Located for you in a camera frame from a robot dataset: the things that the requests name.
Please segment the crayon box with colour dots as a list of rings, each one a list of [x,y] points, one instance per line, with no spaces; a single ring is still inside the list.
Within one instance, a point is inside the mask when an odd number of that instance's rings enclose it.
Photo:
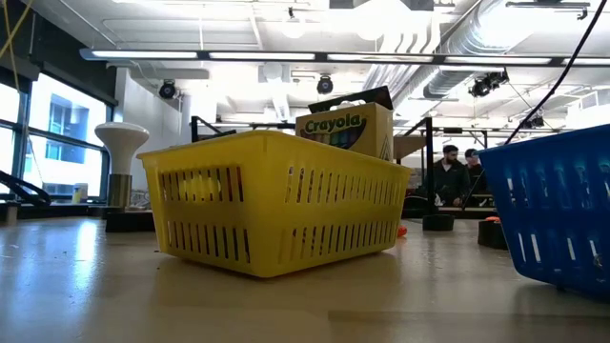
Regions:
[[[295,120],[297,136],[393,160],[394,106],[386,86],[314,103],[308,108],[310,114]]]

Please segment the yellow plastic basket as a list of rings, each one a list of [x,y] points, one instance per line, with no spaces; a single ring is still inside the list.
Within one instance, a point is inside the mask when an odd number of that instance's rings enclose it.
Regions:
[[[275,277],[392,248],[407,168],[278,131],[140,157],[159,249]]]

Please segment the blue plastic basket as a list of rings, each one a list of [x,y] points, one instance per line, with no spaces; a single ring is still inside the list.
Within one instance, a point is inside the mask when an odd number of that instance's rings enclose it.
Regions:
[[[517,272],[610,302],[610,124],[479,158]]]

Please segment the linear ceiling light fixture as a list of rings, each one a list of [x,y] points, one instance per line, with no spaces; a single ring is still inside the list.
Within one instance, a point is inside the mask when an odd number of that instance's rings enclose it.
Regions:
[[[610,68],[610,56],[454,55],[380,52],[298,52],[265,50],[92,50],[82,49],[88,61],[214,61],[344,63],[430,66],[487,66],[559,68],[569,62],[577,68]]]

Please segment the black coil wristband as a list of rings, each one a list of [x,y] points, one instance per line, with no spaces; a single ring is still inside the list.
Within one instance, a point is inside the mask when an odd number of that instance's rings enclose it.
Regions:
[[[498,221],[480,221],[478,223],[478,244],[497,250],[508,250],[502,226]]]
[[[106,214],[106,232],[154,232],[153,213],[108,212]]]
[[[455,217],[451,214],[428,214],[422,218],[424,231],[450,232],[454,228]]]

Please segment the person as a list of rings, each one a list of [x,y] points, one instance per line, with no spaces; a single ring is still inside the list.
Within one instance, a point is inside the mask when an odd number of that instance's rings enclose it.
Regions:
[[[435,193],[444,206],[461,207],[470,190],[467,167],[458,160],[458,148],[443,147],[443,157],[433,165]]]
[[[476,152],[477,151],[475,149],[468,149],[465,152],[464,156],[467,162],[466,167],[469,173],[473,193],[486,193],[486,176],[483,173],[484,169],[479,163]]]

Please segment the white mushroom lamp brass stem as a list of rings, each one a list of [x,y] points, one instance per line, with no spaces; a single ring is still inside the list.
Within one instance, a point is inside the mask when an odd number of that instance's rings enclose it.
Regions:
[[[131,202],[131,165],[135,152],[149,139],[149,132],[141,126],[126,122],[106,122],[94,133],[110,156],[107,200],[110,207],[127,208]]]

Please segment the black aluminium rig frame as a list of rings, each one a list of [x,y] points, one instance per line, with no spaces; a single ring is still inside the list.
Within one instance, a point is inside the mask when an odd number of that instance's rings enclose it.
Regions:
[[[73,216],[105,217],[110,208],[98,204],[55,204],[42,189],[0,171],[0,185],[13,195],[0,196],[0,226],[13,225],[18,219],[42,219]]]

